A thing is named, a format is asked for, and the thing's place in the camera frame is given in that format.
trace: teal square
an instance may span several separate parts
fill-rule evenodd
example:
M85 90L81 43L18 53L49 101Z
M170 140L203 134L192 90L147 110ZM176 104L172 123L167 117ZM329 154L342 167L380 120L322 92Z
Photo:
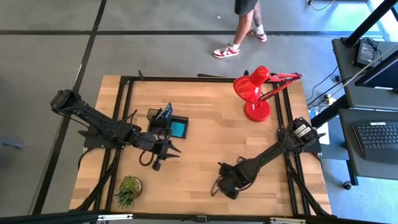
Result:
M170 129L172 130L172 136L182 138L184 135L185 124L172 122Z

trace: monitor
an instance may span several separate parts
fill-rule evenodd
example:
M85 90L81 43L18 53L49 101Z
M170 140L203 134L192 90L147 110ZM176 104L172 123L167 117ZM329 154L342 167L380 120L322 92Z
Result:
M370 69L355 85L398 90L398 50Z

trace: lamp shade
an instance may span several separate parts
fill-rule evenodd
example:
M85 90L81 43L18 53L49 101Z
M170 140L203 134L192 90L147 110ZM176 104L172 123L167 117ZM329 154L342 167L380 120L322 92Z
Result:
M268 76L268 68L260 66L251 75L237 78L234 81L234 90L244 101L255 103L261 96L261 85Z

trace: red desk lamp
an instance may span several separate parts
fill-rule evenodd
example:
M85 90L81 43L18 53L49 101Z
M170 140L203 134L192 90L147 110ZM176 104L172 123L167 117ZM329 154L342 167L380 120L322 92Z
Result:
M300 74L276 74L270 73L265 66L258 67L251 75L246 74L234 81L234 90L246 104L245 115L252 121L265 121L271 114L271 107L267 100L279 91L301 78ZM280 83L276 90L261 93L263 83Z

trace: keyboard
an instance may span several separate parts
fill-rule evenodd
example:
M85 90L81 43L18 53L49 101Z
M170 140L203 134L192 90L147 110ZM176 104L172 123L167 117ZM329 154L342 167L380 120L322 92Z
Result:
M358 123L353 128L365 159L398 163L398 121Z

